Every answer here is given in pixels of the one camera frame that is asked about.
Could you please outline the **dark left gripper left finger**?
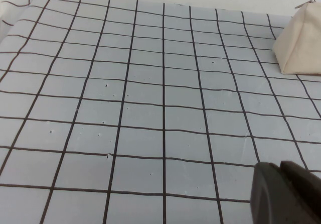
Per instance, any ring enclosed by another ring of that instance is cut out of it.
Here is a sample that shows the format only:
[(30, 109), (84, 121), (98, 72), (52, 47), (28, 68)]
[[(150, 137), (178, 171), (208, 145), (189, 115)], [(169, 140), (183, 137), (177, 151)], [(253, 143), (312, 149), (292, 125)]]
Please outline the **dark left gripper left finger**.
[(279, 166), (255, 165), (250, 196), (253, 223), (314, 223), (300, 204)]

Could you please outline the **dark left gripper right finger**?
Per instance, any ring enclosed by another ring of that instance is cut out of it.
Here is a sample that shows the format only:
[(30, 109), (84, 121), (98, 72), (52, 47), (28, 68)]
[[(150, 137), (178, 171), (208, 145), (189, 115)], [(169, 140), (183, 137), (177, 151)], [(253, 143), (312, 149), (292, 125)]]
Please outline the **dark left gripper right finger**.
[(320, 223), (320, 178), (291, 161), (281, 161), (280, 170), (295, 190), (300, 205)]

